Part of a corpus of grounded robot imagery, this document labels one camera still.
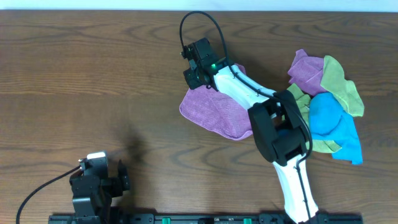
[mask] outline wood grain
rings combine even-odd
[[[187,86],[179,53],[184,12],[0,12],[0,223],[13,223],[40,184],[107,150],[123,159],[133,190],[114,201],[129,211],[258,213],[282,210],[276,172],[253,138],[230,141],[183,118]],[[329,212],[365,223],[398,222],[398,14],[212,12],[231,58],[268,88],[288,87],[295,51],[332,55],[365,104],[355,119],[364,164],[314,153],[313,196]],[[184,24],[221,53],[207,18]],[[21,223],[73,211],[67,179],[44,188]]]

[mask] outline green cloth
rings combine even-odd
[[[294,83],[293,85],[289,86],[288,91],[290,91],[294,99],[296,100],[297,106],[300,110],[301,116],[303,117],[304,121],[308,126],[310,126],[310,123],[308,121],[309,117],[309,108],[310,108],[310,102],[311,98],[309,95],[304,94],[303,91]],[[333,140],[312,140],[312,150],[316,152],[323,152],[323,153],[334,153],[337,152],[341,149],[341,146],[337,145]],[[310,147],[310,143],[306,142],[307,148]]]
[[[351,116],[363,116],[365,106],[353,81],[344,79],[343,67],[332,56],[326,55],[321,86],[331,92]]]

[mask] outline folded cloth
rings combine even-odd
[[[309,95],[327,92],[320,84],[323,75],[323,58],[309,57],[303,49],[296,51],[292,67],[287,72],[292,78],[290,84],[296,83]]]
[[[321,86],[331,92],[343,109],[352,116],[363,116],[364,105],[355,84],[344,79],[343,67],[332,56],[325,56]]]
[[[296,85],[293,84],[287,89],[290,91],[297,103],[297,106],[300,110],[301,116],[303,117],[304,121],[306,122],[307,125],[309,125],[308,122],[308,117],[309,117],[309,109],[310,109],[310,101],[311,98],[308,95],[305,95],[300,88]],[[312,141],[312,150],[316,152],[323,152],[323,153],[334,153],[337,152],[341,149],[341,146],[339,146],[337,143],[335,143],[333,140],[316,140],[314,139]]]
[[[246,74],[242,65],[236,65]],[[253,133],[247,110],[228,95],[205,86],[188,90],[180,112],[195,124],[228,139],[238,141]]]
[[[320,93],[310,103],[310,131],[313,139],[334,140],[341,149],[332,154],[334,159],[363,163],[361,143],[354,119],[344,111],[332,93]]]

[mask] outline cloth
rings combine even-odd
[[[242,65],[236,64],[246,74]],[[181,105],[182,116],[195,124],[235,141],[253,134],[248,111],[231,97],[207,89],[189,89]]]
[[[293,94],[297,106],[300,110],[301,116],[303,117],[306,124],[309,126],[308,117],[309,117],[310,101],[311,101],[310,96],[305,95],[296,84],[291,85],[290,87],[288,87],[287,90]],[[341,146],[339,146],[333,140],[313,139],[312,144],[313,144],[312,150],[316,152],[334,153],[341,149]]]
[[[292,67],[287,72],[295,83],[309,95],[327,92],[320,84],[323,76],[323,58],[309,57],[303,49],[296,51]]]
[[[344,79],[343,67],[332,56],[325,56],[321,86],[331,92],[351,116],[363,116],[364,105],[355,84]]]
[[[332,154],[334,159],[363,163],[361,143],[354,119],[344,111],[332,93],[320,93],[310,103],[310,131],[313,139],[334,140],[341,149]]]

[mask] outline crumpled purple fabric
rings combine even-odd
[[[315,96],[318,93],[325,93],[321,86],[323,76],[323,58],[309,57],[303,49],[296,51],[292,67],[287,72],[292,78],[290,84],[296,85],[308,93]]]
[[[246,74],[242,65],[236,65]],[[228,139],[238,141],[253,134],[248,111],[228,95],[206,86],[189,89],[180,112],[195,124]]]

